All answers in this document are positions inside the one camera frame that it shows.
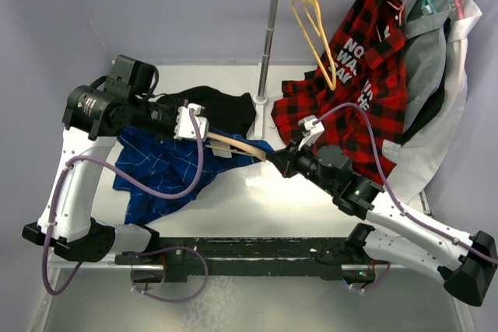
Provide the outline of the beige plastic hanger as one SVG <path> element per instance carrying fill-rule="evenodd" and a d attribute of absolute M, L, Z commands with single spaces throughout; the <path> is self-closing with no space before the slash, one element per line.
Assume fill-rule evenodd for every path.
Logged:
<path fill-rule="evenodd" d="M 255 147 L 253 145 L 249 145 L 248 143 L 245 143 L 245 142 L 233 139 L 233 138 L 229 138 L 229 137 L 224 136 L 224 135 L 219 135 L 219 134 L 213 133 L 211 131 L 209 131 L 207 133 L 207 138 L 210 140 L 223 142 L 223 143 L 226 143 L 230 146 L 233 146 L 234 148 L 237 148 L 237 149 L 249 154 L 250 156 L 256 157 L 257 159 L 261 160 L 262 162 L 265 162 L 267 160 L 267 152 L 266 151 L 264 151 L 263 149 L 260 149 L 258 147 Z"/>

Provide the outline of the blue plaid shirt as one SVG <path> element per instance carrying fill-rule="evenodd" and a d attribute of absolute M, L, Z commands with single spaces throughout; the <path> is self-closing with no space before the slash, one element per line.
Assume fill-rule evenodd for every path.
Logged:
<path fill-rule="evenodd" d="M 115 166 L 153 190 L 177 194 L 186 189 L 195 177 L 198 150 L 194 141 L 159 141 L 154 134 L 136 128 L 125 128 L 117 141 L 122 145 L 122 150 Z M 200 180 L 192 192 L 179 199 L 165 200 L 152 196 L 117 175 L 113 188 L 129 193 L 124 222 L 146 225 L 174 213 L 194 201 L 200 191 L 219 174 L 260 162 L 259 158 L 241 150 L 236 150 L 229 157 L 222 157 L 207 143 L 203 149 L 204 163 Z"/>

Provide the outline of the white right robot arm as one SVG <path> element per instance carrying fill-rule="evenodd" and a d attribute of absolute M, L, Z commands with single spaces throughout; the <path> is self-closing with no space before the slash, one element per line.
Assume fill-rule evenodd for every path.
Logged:
<path fill-rule="evenodd" d="M 497 270 L 495 239 L 454 229 L 398 201 L 372 180 L 354 171 L 336 146 L 314 154 L 291 145 L 270 152 L 268 161 L 285 178 L 297 174 L 329 194 L 347 215 L 362 219 L 349 235 L 347 257 L 399 264 L 426 274 L 456 299 L 479 307 Z"/>

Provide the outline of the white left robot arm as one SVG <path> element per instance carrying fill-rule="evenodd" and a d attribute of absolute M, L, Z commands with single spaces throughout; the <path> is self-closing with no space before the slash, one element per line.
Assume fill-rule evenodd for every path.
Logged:
<path fill-rule="evenodd" d="M 156 231 L 144 225 L 98 222 L 91 215 L 101 163 L 126 127 L 174 134 L 174 107 L 152 101 L 158 81 L 156 66 L 120 55 L 108 75 L 68 95 L 56 180 L 42 216 L 24 226 L 24 239 L 47 245 L 71 262 L 98 262 L 121 252 L 133 252 L 144 264 L 157 260 Z"/>

